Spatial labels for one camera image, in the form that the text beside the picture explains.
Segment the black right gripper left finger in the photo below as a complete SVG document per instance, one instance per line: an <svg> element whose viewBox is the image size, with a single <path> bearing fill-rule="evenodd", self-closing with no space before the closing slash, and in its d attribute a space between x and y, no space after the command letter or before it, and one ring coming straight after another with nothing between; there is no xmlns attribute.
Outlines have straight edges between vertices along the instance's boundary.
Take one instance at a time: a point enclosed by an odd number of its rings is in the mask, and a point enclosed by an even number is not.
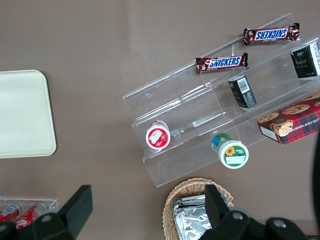
<svg viewBox="0 0 320 240"><path fill-rule="evenodd" d="M35 240L75 240L93 212L91 185L82 185L58 212L39 217L32 224Z"/></svg>

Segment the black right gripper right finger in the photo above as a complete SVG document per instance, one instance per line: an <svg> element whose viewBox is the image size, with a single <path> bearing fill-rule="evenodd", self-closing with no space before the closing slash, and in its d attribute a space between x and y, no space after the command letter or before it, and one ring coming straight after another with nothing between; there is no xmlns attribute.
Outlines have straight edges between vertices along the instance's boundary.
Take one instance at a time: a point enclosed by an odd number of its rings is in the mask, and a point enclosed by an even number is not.
<svg viewBox="0 0 320 240"><path fill-rule="evenodd" d="M211 224L201 238L203 240L246 240L250 218L239 210L230 210L217 187L205 186L205 210Z"/></svg>

